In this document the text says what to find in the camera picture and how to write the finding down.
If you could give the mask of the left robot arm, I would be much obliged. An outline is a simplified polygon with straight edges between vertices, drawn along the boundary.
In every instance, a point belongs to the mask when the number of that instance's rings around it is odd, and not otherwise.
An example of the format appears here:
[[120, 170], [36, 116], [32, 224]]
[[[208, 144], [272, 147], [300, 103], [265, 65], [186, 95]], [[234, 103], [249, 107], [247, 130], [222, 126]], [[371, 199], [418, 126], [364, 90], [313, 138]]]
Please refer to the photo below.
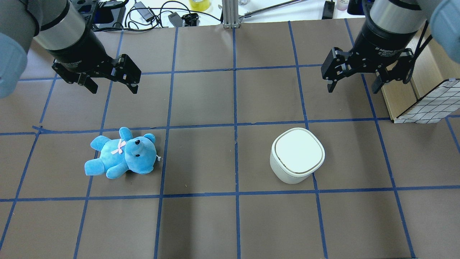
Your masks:
[[32, 41], [54, 58], [52, 69], [68, 84], [77, 83], [96, 94], [94, 78], [105, 78], [138, 92], [139, 67], [127, 54], [110, 57], [69, 0], [2, 0], [0, 7], [1, 98], [15, 90]]

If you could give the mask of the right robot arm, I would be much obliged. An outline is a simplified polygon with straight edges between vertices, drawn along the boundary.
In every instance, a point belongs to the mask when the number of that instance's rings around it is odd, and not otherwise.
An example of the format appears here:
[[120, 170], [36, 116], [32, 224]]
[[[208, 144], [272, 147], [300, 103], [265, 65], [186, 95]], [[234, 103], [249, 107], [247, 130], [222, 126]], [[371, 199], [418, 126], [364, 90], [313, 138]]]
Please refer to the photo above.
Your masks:
[[459, 62], [458, 0], [351, 0], [350, 15], [363, 15], [365, 22], [350, 51], [333, 47], [321, 66], [322, 78], [332, 93], [337, 82], [361, 73], [377, 73], [372, 91], [378, 93], [393, 80], [409, 82], [416, 59], [427, 46], [419, 43], [416, 50], [409, 42], [421, 29], [431, 31], [447, 55]]

